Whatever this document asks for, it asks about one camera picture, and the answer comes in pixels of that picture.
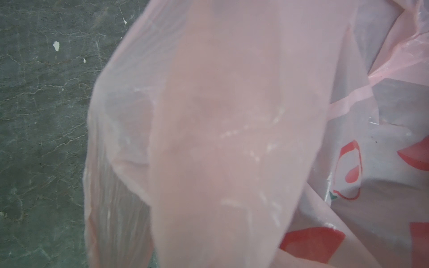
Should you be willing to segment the pink plastic shopping bag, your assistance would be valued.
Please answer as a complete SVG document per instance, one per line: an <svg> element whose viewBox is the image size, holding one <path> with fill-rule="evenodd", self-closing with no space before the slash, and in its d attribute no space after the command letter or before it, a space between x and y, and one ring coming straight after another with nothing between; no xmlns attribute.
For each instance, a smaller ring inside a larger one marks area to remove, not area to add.
<svg viewBox="0 0 429 268"><path fill-rule="evenodd" d="M98 77L92 268L426 268L427 1L150 1Z"/></svg>

